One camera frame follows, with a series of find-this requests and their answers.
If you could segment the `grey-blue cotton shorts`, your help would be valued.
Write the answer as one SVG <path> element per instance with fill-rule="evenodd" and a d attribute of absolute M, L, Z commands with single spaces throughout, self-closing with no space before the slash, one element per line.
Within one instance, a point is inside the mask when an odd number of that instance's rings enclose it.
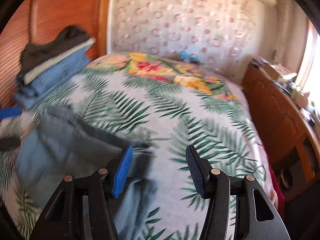
<path fill-rule="evenodd" d="M 46 106 L 21 146 L 15 170 L 34 203 L 44 208 L 64 176 L 89 176 L 128 146 L 133 148 L 133 161 L 124 196 L 111 202 L 111 210 L 119 238 L 137 239 L 157 191 L 157 183 L 150 178 L 156 156 L 148 144 L 94 128 L 71 107 Z"/>

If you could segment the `folded blue denim jeans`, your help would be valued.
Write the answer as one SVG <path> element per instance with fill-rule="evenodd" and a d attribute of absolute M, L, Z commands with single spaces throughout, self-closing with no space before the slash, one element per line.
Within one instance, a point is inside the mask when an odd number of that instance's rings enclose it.
<path fill-rule="evenodd" d="M 87 50 L 88 47 L 81 48 L 38 75 L 30 84 L 19 85 L 13 94 L 14 100 L 25 109 L 34 107 L 59 85 L 84 69 L 90 62 L 86 56 Z"/>

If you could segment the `folded black garment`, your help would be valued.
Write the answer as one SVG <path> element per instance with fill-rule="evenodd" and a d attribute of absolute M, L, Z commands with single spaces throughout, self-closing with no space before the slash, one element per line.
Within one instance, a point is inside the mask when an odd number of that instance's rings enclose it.
<path fill-rule="evenodd" d="M 17 85 L 25 85 L 23 83 L 24 75 L 39 64 L 90 38 L 92 37 L 84 29 L 77 25 L 69 25 L 62 29 L 52 42 L 43 45 L 27 44 L 20 55 L 21 70 L 16 76 Z"/>

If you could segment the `folded light grey garment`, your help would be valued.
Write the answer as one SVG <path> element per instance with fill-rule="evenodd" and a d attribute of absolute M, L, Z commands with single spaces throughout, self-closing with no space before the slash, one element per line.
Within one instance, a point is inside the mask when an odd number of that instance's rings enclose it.
<path fill-rule="evenodd" d="M 48 59 L 47 61 L 44 61 L 43 63 L 39 64 L 38 66 L 36 66 L 35 68 L 33 68 L 32 70 L 27 72 L 27 74 L 24 75 L 23 83 L 25 85 L 31 83 L 31 81 L 33 81 L 42 72 L 46 71 L 47 69 L 49 69 L 53 65 L 59 63 L 63 59 L 69 57 L 73 53 L 75 53 L 83 48 L 88 50 L 89 48 L 91 48 L 91 46 L 93 44 L 95 44 L 95 42 L 96 42 L 96 39 L 92 37 L 92 38 L 88 39 L 87 41 L 82 42 L 81 44 L 78 44 L 67 51 L 64 51 L 63 53 L 61 53 L 55 57 L 52 57 L 51 59 Z"/>

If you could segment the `wooden cabinet counter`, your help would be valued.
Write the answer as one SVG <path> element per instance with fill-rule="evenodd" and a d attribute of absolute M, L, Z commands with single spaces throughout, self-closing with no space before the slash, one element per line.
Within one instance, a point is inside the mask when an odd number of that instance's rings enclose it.
<path fill-rule="evenodd" d="M 275 174 L 288 169 L 287 200 L 319 181 L 319 140 L 296 104 L 263 71 L 249 64 L 242 81 L 253 123 Z"/>

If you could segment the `brown louvered wooden wardrobe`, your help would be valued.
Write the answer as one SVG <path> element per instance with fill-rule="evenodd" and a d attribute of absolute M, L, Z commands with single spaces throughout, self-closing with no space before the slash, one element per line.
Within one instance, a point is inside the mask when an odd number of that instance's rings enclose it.
<path fill-rule="evenodd" d="M 45 44 L 76 24 L 96 39 L 90 59 L 106 54 L 109 0 L 24 0 L 1 33 L 1 108 L 11 107 L 20 71 L 20 53 L 28 42 Z"/>

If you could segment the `floral leaf-print bed cover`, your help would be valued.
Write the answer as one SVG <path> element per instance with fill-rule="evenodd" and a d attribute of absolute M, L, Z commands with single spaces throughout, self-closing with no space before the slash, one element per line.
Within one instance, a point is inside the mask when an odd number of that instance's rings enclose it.
<path fill-rule="evenodd" d="M 47 105 L 71 106 L 85 123 L 148 144 L 146 180 L 130 181 L 124 196 L 142 211 L 133 239 L 198 239 L 209 202 L 196 192 L 185 148 L 230 176 L 251 174 L 273 204 L 267 154 L 242 90 L 190 64 L 146 54 L 118 53 L 91 62 L 19 117 L 1 123 L 1 137 L 24 144 Z"/>

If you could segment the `cardboard box on counter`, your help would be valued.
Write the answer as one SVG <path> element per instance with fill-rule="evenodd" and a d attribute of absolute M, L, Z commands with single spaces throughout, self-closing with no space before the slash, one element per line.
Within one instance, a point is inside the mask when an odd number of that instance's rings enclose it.
<path fill-rule="evenodd" d="M 281 64 L 279 65 L 264 64 L 263 70 L 274 81 L 291 80 L 292 78 L 297 76 L 295 72 L 292 72 L 291 70 L 283 67 Z"/>

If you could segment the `wood-framed window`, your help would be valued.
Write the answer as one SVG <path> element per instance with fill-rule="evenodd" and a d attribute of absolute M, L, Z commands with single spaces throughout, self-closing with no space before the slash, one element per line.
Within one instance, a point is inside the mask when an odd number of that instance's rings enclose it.
<path fill-rule="evenodd" d="M 319 34 L 309 21 L 304 56 L 295 83 L 304 93 L 310 93 L 308 100 L 317 111 L 319 111 L 320 99 L 319 54 Z"/>

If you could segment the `blue toy on headboard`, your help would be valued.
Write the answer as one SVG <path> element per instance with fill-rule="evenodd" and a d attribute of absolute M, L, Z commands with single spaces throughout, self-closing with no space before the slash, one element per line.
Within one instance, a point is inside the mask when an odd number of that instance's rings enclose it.
<path fill-rule="evenodd" d="M 179 54 L 179 57 L 183 62 L 191 62 L 191 63 L 200 62 L 200 59 L 198 57 L 190 55 L 189 53 L 187 53 L 186 50 L 182 50 Z"/>

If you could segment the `patterned window drape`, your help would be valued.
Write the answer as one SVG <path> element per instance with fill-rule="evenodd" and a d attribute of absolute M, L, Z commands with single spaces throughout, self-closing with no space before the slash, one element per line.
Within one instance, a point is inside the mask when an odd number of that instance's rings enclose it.
<path fill-rule="evenodd" d="M 309 19 L 295 0 L 277 0 L 277 31 L 271 61 L 297 73 L 303 61 Z"/>

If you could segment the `sheer pink-circle curtain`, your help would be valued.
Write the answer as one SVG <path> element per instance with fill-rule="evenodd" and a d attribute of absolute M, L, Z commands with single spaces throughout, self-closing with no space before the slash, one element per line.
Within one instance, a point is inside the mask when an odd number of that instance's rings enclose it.
<path fill-rule="evenodd" d="M 173 57 L 181 51 L 208 66 L 240 62 L 259 36 L 258 0 L 111 0 L 111 46 Z"/>

